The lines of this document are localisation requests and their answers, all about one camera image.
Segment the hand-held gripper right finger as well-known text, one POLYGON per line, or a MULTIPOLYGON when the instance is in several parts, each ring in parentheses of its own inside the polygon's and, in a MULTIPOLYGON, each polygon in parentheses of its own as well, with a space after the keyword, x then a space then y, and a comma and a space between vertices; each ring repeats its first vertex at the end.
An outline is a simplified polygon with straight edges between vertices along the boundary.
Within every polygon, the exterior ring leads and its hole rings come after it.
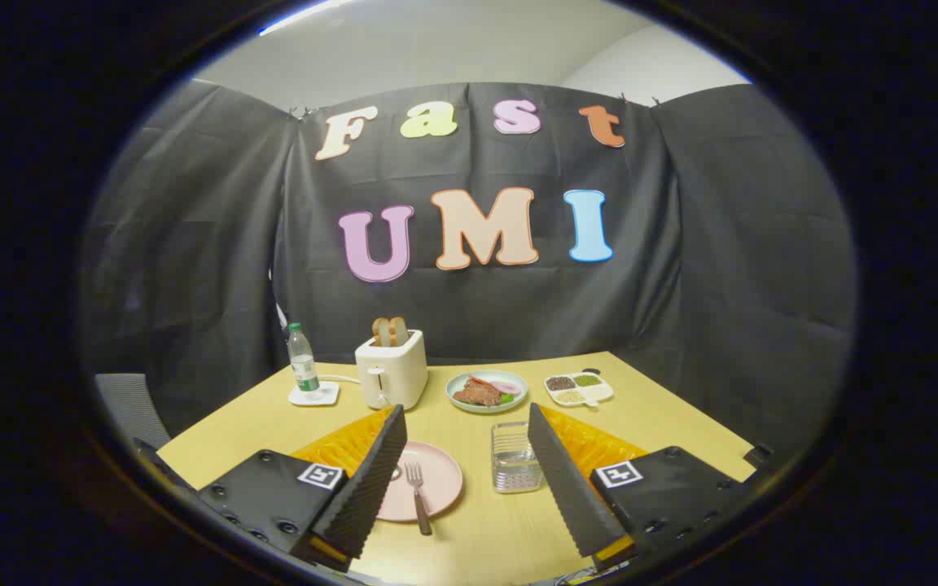
POLYGON ((750 493, 680 446, 648 452, 543 405, 531 405, 528 440, 578 553, 600 571, 684 549, 750 493))

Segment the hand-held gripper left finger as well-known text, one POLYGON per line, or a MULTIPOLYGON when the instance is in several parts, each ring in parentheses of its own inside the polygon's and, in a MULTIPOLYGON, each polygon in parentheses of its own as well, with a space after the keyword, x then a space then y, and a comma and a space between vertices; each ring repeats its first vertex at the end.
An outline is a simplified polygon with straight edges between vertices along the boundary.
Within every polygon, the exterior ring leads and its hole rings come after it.
POLYGON ((407 442, 405 409, 381 409, 295 452, 260 449, 197 491, 272 548, 348 571, 362 555, 407 442))

